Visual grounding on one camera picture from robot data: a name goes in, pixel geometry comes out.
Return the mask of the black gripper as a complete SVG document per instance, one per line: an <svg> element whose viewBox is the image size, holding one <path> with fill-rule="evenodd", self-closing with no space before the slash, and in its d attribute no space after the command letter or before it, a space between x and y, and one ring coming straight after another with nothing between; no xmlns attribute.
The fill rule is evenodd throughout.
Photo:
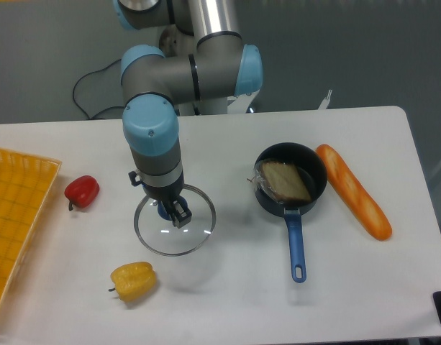
<svg viewBox="0 0 441 345"><path fill-rule="evenodd" d="M182 171L175 171L165 175L148 175L133 170L128 173L133 186L142 185L145 193L152 199L162 202L173 201L171 219L176 228L182 228L191 222L192 212L186 200L177 200L184 187ZM167 211L162 203L158 204L158 214L166 216Z"/></svg>

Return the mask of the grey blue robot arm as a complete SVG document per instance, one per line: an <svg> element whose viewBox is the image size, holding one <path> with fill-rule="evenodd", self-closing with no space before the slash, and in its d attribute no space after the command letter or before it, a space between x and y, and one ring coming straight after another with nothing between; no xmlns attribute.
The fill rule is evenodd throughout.
<svg viewBox="0 0 441 345"><path fill-rule="evenodd" d="M122 123L136 168L133 185L159 201L176 227L191 220L184 187L176 106L259 91L259 49L239 33L233 1L115 1L123 27L176 29L178 52L137 45L123 54Z"/></svg>

